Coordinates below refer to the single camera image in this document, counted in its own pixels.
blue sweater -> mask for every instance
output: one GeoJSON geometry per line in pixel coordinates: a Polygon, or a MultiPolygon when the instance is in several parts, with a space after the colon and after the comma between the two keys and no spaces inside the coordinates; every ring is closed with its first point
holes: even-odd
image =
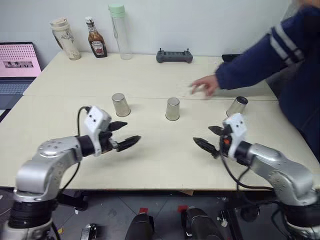
{"type": "Polygon", "coordinates": [[[215,74],[222,89],[236,89],[252,86],[298,62],[302,65],[283,88],[279,104],[320,161],[319,8],[300,9],[242,55],[223,63],[215,74]]]}

blue sleeve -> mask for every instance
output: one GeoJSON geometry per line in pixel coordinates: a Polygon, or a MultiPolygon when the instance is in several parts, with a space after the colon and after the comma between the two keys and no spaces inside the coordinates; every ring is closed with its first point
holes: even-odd
{"type": "Polygon", "coordinates": [[[215,72],[221,89],[257,84],[272,74],[303,61],[320,37],[320,9],[304,7],[295,16],[273,27],[258,43],[223,63],[215,72]]]}

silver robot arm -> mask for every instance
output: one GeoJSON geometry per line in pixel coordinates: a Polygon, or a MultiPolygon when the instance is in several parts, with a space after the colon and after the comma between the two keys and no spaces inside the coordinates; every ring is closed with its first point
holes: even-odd
{"type": "Polygon", "coordinates": [[[247,127],[240,113],[209,129],[220,136],[220,151],[202,138],[193,138],[202,149],[217,158],[220,153],[266,179],[282,203],[288,226],[303,237],[320,239],[319,195],[313,188],[312,173],[280,151],[245,142],[247,127]]]}
{"type": "Polygon", "coordinates": [[[84,136],[69,136],[42,143],[31,160],[16,176],[14,204],[9,221],[3,226],[1,240],[44,240],[52,226],[52,211],[57,207],[61,179],[65,171],[83,157],[99,156],[112,149],[123,151],[136,144],[140,136],[114,141],[112,131],[126,122],[111,122],[111,117],[96,106],[84,121],[84,136]]]}

metallic cup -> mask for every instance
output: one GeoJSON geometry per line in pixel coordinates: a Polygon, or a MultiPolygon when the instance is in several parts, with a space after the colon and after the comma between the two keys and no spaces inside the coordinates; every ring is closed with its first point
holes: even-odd
{"type": "Polygon", "coordinates": [[[112,95],[112,101],[117,116],[125,117],[130,114],[130,108],[126,101],[125,95],[122,93],[115,93],[112,95]]]}
{"type": "Polygon", "coordinates": [[[226,115],[230,117],[233,114],[241,114],[245,110],[247,104],[248,99],[246,99],[244,96],[237,96],[229,109],[226,111],[226,115]]]}
{"type": "Polygon", "coordinates": [[[178,120],[180,117],[180,101],[176,97],[168,99],[165,117],[170,121],[178,120]]]}

human hand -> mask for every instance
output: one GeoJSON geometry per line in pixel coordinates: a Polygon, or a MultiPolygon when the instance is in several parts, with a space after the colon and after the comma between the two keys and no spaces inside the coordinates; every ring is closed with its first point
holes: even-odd
{"type": "Polygon", "coordinates": [[[191,86],[194,87],[191,94],[194,94],[196,89],[201,85],[204,85],[205,95],[207,95],[208,97],[214,94],[215,90],[219,88],[219,83],[216,75],[205,76],[194,81],[191,84],[191,86]]]}

